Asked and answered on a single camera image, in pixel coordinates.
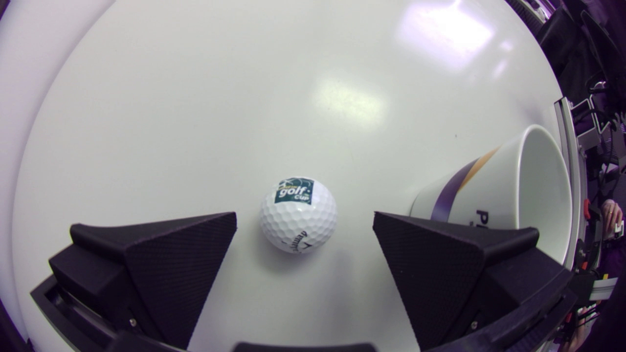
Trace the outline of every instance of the orange stripe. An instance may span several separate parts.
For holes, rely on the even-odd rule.
[[[491,157],[498,151],[498,149],[500,149],[500,147],[495,148],[494,150],[492,150],[489,153],[483,155],[482,157],[480,157],[480,159],[478,159],[476,161],[476,163],[471,167],[471,169],[469,170],[468,174],[463,179],[463,182],[461,182],[461,186],[459,187],[459,191],[461,189],[463,189],[463,186],[465,186],[465,184],[467,184],[471,180],[471,178],[474,177],[474,175],[476,175],[476,172],[478,172],[478,170],[480,170],[485,165],[485,163],[487,161],[489,161],[489,159],[491,159]]]

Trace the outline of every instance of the metal frame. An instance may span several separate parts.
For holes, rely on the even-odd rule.
[[[583,204],[587,198],[587,166],[585,149],[581,146],[580,137],[576,137],[572,107],[567,98],[554,103],[557,112],[558,129],[561,135],[561,152],[570,176],[572,189],[572,231],[568,243],[567,256],[563,265],[572,269],[576,251],[576,241],[585,238],[585,216]]]

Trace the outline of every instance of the person's hand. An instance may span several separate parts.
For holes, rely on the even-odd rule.
[[[583,308],[582,311],[580,312],[580,315],[583,315],[587,312],[587,308]],[[579,327],[576,328],[576,331],[574,331],[574,334],[572,335],[572,339],[569,342],[563,343],[559,349],[558,352],[576,352],[577,349],[579,349],[583,342],[585,342],[585,320],[586,319],[581,319],[578,321],[578,325],[580,325]]]
[[[604,234],[610,236],[615,232],[615,225],[622,223],[622,208],[612,199],[607,199],[602,204],[602,217],[604,223]]]

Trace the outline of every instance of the glossy white surface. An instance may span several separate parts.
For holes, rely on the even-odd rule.
[[[500,0],[118,1],[66,62],[33,127],[16,193],[18,294],[74,222],[234,210],[238,231],[190,343],[417,343],[371,229],[422,186],[538,123],[559,138],[556,79]],[[267,189],[332,190],[330,241],[308,256],[259,226]]]
[[[0,299],[24,339],[11,250],[18,171],[39,107],[65,59],[112,0],[13,0],[0,21]]]

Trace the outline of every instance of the black chair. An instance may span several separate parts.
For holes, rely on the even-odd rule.
[[[584,40],[582,30],[562,6],[552,14],[535,36],[555,76],[559,77],[572,52]]]

